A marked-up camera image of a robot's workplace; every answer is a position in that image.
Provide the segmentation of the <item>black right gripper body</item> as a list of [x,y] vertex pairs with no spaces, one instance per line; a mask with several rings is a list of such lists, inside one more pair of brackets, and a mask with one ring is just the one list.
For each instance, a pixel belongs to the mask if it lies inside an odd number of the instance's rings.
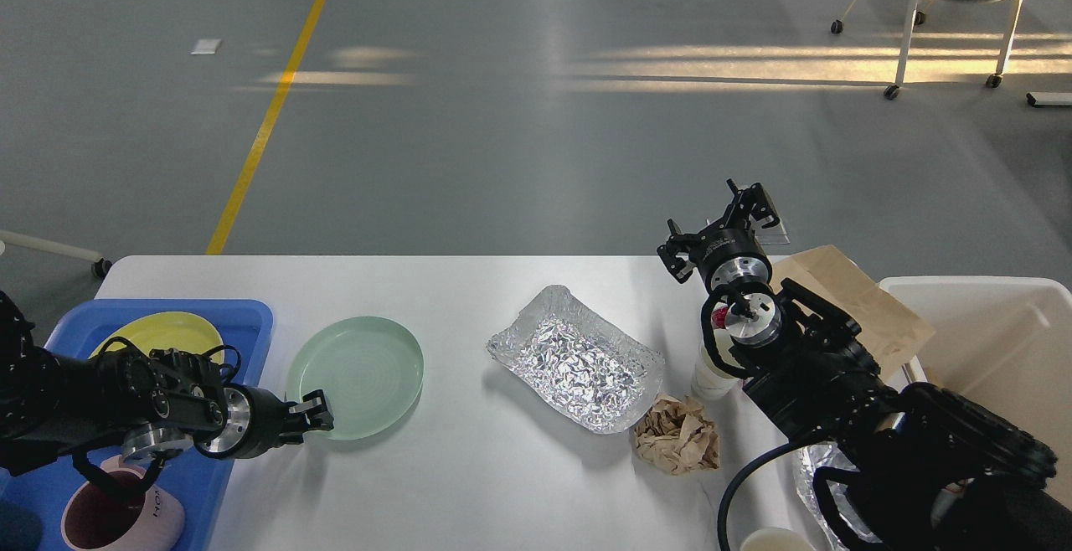
[[700,234],[699,245],[693,247],[696,265],[705,291],[744,279],[772,280],[772,264],[753,230],[723,228]]

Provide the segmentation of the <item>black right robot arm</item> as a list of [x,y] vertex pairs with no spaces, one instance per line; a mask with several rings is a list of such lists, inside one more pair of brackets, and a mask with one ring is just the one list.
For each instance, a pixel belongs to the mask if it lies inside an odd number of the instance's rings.
[[696,234],[669,220],[656,252],[667,272],[698,272],[709,359],[739,379],[787,441],[750,461],[724,490],[728,516],[753,472],[776,458],[833,443],[853,470],[819,467],[812,490],[828,528],[850,550],[1068,550],[1069,509],[1045,487],[1048,445],[962,394],[930,383],[896,390],[842,308],[792,279],[772,288],[772,264],[753,226],[781,220],[765,188],[739,188],[720,219]]

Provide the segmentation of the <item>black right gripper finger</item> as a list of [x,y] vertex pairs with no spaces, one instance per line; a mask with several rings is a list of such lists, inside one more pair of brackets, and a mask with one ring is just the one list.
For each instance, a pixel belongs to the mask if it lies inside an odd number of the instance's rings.
[[656,254],[662,260],[667,273],[673,276],[678,284],[684,284],[697,269],[693,254],[701,245],[702,235],[684,233],[674,219],[667,219],[667,239],[662,245],[657,247]]
[[727,204],[720,218],[720,230],[749,234],[756,238],[781,234],[781,215],[765,187],[761,183],[739,187],[732,178],[728,178],[726,184],[734,194],[734,199]]

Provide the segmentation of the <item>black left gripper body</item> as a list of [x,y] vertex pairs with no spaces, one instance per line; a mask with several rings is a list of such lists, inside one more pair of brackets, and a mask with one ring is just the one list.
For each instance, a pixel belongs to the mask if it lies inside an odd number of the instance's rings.
[[291,406],[271,392],[241,384],[224,387],[227,416],[214,438],[198,443],[198,452],[215,460],[251,459],[294,443],[285,431]]

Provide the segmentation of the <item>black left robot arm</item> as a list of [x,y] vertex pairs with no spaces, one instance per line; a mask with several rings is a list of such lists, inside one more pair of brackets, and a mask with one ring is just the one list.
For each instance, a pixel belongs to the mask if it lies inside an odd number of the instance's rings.
[[35,344],[10,296],[1,321],[3,468],[14,477],[70,456],[89,485],[130,507],[188,448],[219,461],[256,458],[334,426],[321,389],[295,402],[235,383],[242,357],[225,363],[224,344],[144,353],[114,336],[76,359]]

